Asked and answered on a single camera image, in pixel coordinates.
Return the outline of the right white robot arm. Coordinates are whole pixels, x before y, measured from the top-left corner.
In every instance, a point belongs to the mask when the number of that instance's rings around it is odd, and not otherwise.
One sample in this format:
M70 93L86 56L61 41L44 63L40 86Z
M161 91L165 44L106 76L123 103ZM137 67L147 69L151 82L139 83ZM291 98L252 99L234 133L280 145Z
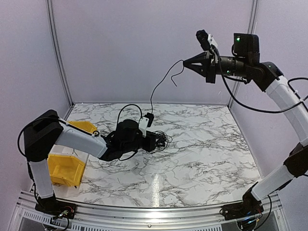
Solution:
M221 56L218 44L211 34L204 30L196 33L203 53L183 62L183 66L214 84L216 76L248 84L253 81L279 107L278 111L256 109L241 103L233 93L230 96L240 106L260 113L283 113L296 132L299 143L291 151L284 163L268 174L261 182L252 186L239 203L238 211L248 216L257 208L257 202L274 191L285 187L294 178L306 174L308 170L308 109L290 86L281 70L272 62L260 62L259 37L254 34L235 33L232 46L233 56Z

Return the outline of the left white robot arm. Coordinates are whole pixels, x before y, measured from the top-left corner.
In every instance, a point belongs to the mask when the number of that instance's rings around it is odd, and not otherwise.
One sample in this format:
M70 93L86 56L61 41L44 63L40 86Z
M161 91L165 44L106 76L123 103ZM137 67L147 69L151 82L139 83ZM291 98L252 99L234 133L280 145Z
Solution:
M139 150L152 152L157 148L159 136L148 131L152 114L139 121L125 119L108 135L86 132L61 119L55 110L48 110L25 125L17 137L17 148L29 166L41 205L50 214L57 214L61 204L55 199L47 159L54 145L61 145L88 153L110 162L124 154Z

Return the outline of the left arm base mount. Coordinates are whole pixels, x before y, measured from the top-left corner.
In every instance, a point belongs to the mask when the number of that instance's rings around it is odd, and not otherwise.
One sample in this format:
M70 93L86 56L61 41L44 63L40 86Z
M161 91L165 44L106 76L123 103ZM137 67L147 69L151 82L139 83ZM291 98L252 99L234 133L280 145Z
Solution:
M35 205L35 210L53 215L54 217L60 217L60 214L67 211L68 213L65 215L69 219L73 219L75 217L77 205L74 203L59 201L56 199L55 195L49 198L40 198L38 197L37 203Z

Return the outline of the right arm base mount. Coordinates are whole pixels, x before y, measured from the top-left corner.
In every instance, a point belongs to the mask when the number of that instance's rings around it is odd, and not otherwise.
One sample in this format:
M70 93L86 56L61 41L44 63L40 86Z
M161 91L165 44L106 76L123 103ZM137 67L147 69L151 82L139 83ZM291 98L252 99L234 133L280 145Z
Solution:
M260 214L263 211L262 202L257 200L249 190L243 195L241 202L223 205L219 213L225 220L232 220Z

